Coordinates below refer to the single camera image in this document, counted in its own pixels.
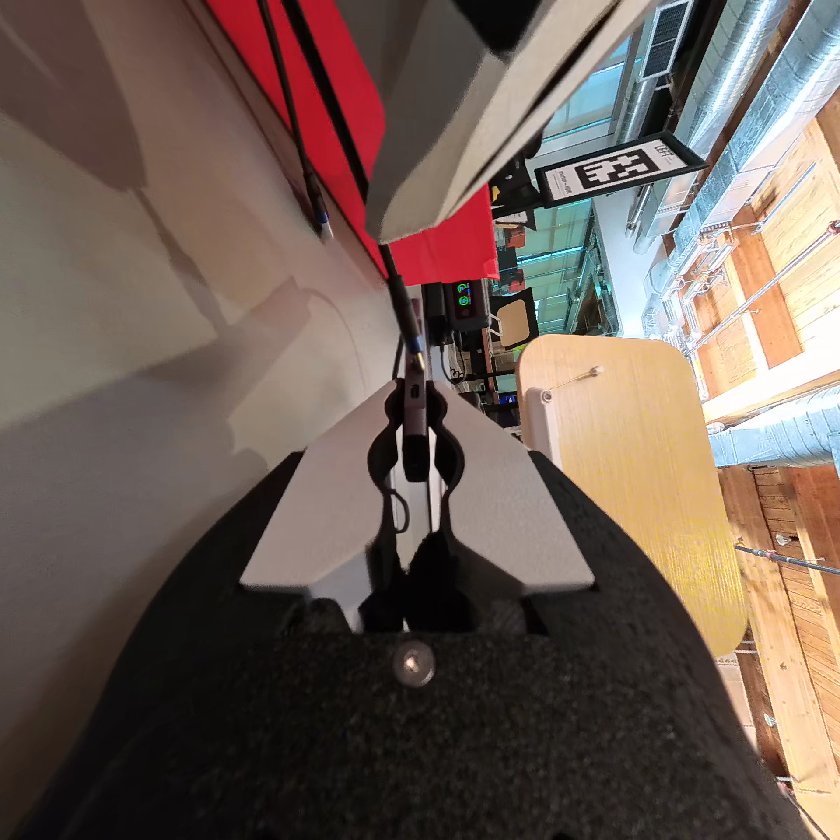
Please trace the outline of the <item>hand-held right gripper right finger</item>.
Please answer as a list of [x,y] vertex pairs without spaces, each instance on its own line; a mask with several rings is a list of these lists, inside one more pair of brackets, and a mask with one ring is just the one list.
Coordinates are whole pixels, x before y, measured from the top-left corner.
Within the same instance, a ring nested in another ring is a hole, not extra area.
[[407,572],[406,623],[426,633],[543,633],[531,599],[589,589],[594,574],[532,452],[456,392],[427,387],[438,526]]

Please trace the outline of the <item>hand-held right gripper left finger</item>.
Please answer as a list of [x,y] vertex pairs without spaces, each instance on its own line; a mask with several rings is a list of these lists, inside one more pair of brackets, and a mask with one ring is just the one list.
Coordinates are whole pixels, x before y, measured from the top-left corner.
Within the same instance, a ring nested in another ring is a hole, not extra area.
[[239,578],[243,588],[334,601],[350,629],[363,631],[361,605],[375,588],[370,552],[391,511],[368,457],[400,384],[386,383],[307,447]]

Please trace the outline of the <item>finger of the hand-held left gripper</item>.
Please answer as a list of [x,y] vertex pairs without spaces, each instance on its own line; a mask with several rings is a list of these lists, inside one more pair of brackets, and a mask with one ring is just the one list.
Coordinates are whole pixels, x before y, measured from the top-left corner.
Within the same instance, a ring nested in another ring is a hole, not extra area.
[[339,1],[385,132],[365,229],[390,244],[456,213],[531,141],[651,1]]

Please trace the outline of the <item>red plastic bin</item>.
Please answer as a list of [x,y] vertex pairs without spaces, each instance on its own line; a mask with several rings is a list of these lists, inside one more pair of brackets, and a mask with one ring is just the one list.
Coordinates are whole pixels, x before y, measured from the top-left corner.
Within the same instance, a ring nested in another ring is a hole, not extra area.
[[[257,2],[209,1],[207,5],[288,129],[287,106]],[[286,12],[281,2],[272,1],[268,6],[314,171],[368,255],[383,271],[384,265],[375,242],[364,231],[361,195],[301,48],[292,34]],[[364,67],[336,3],[303,1],[300,6],[360,153],[365,173],[371,175],[385,133],[385,111],[380,94]],[[396,267],[408,286],[498,278],[497,246],[488,190],[482,187],[450,219],[393,243],[391,249]]]

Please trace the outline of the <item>black cable blue plugs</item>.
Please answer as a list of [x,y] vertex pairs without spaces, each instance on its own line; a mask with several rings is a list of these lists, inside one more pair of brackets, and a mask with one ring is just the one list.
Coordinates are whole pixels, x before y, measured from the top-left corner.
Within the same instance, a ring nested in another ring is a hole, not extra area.
[[[287,16],[291,33],[294,35],[301,49],[310,76],[314,81],[332,128],[338,138],[340,148],[350,168],[350,173],[360,198],[363,203],[366,203],[369,194],[368,176],[365,172],[361,155],[354,141],[350,126],[344,116],[338,95],[316,46],[306,16],[302,11],[300,3],[297,1],[282,1],[281,5]],[[313,223],[321,239],[329,240],[333,237],[329,212],[322,196],[319,179],[309,159],[304,143],[298,111],[295,106],[286,63],[280,48],[274,18],[272,17],[267,1],[258,1],[257,7],[268,39],[270,54],[274,61],[283,100],[286,104],[290,131],[297,148]],[[395,320],[401,334],[402,348],[406,352],[408,360],[413,362],[414,367],[419,371],[424,371],[424,339],[417,325],[417,317],[413,309],[412,299],[408,295],[403,278],[397,271],[389,246],[379,245],[378,249],[385,268],[385,284],[391,298]]]

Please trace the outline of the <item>grey desk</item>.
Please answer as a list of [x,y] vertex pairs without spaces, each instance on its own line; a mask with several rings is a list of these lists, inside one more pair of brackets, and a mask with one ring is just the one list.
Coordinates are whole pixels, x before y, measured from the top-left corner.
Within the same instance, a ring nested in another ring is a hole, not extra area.
[[203,2],[2,2],[2,838],[146,607],[389,378],[380,272]]

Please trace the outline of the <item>black device green lights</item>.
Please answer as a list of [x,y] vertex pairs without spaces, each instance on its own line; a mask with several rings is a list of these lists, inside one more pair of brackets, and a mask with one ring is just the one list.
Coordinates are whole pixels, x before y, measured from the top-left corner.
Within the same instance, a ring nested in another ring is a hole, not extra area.
[[490,297],[487,279],[443,285],[449,327],[454,332],[473,332],[490,326]]

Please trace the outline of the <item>black framed sign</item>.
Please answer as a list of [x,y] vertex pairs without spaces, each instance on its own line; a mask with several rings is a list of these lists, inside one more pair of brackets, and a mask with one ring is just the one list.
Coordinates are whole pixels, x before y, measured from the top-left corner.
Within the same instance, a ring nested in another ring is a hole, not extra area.
[[548,164],[534,177],[545,207],[561,207],[705,169],[707,160],[663,131]]

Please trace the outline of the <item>silver ventilation duct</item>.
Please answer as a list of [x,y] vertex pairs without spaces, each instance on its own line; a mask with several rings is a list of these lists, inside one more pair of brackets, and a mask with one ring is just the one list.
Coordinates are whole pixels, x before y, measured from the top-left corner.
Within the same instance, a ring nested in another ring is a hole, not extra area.
[[643,191],[630,216],[636,253],[669,231],[682,249],[701,229],[732,219],[838,89],[839,2],[809,2],[783,35],[789,5],[727,2],[675,137],[709,159],[730,119],[740,121],[697,192],[693,175]]

